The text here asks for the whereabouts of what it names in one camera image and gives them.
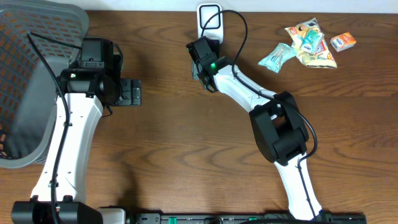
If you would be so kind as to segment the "mint green wipes pack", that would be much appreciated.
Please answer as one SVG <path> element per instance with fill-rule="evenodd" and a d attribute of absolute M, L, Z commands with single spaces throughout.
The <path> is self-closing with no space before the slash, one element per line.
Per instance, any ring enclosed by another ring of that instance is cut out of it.
<path fill-rule="evenodd" d="M 296 56 L 296 51 L 289 45 L 278 43 L 277 47 L 266 57 L 258 62 L 258 65 L 279 73 L 283 64 Z"/>

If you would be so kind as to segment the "teal Kleenex tissue pack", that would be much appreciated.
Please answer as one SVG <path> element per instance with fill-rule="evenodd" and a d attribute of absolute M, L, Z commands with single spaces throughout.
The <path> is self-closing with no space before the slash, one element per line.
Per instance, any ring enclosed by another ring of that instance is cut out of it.
<path fill-rule="evenodd" d="M 304 52 L 314 54 L 321 44 L 324 33 L 309 29 L 300 47 Z"/>

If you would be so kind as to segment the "cream snack bag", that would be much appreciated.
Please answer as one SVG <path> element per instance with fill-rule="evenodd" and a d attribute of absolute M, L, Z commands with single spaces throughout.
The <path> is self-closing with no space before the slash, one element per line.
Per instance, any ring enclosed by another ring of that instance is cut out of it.
<path fill-rule="evenodd" d="M 300 49 L 302 42 L 309 29 L 322 32 L 317 19 L 314 17 L 309 21 L 297 24 L 293 27 L 286 27 L 288 35 L 292 39 L 291 47 L 296 51 L 296 57 L 306 67 L 311 68 L 337 68 L 337 64 L 330 53 L 325 38 L 323 36 L 321 44 L 314 54 L 304 52 Z"/>

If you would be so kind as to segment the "orange Kleenex tissue pack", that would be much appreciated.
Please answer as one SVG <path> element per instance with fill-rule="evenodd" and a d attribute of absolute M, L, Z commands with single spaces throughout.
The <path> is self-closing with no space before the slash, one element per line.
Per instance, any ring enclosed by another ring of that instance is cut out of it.
<path fill-rule="evenodd" d="M 341 52 L 343 50 L 353 47 L 356 44 L 356 40 L 349 32 L 345 32 L 343 34 L 332 37 L 330 40 L 330 44 L 337 52 Z"/>

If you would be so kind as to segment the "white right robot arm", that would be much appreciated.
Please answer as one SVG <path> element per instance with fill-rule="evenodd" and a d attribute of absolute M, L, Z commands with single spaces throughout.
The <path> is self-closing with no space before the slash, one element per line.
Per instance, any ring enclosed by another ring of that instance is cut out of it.
<path fill-rule="evenodd" d="M 314 220 L 322 206 L 307 167 L 306 143 L 313 128 L 290 93 L 261 87 L 226 57 L 219 57 L 218 46 L 217 40 L 206 37 L 187 44 L 198 79 L 206 90 L 229 96 L 248 112 L 257 147 L 280 174 L 289 212 L 298 220 Z"/>

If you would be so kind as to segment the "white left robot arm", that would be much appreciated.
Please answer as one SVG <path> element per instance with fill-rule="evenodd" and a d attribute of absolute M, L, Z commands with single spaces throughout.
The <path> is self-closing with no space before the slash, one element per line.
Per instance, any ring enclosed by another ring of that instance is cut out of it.
<path fill-rule="evenodd" d="M 86 170 L 103 110 L 138 106 L 139 80 L 121 78 L 123 53 L 110 40 L 87 37 L 68 68 L 55 75 L 37 47 L 57 93 L 57 117 L 44 169 L 28 201 L 16 201 L 13 223 L 134 223 L 122 207 L 91 208 L 86 202 Z"/>

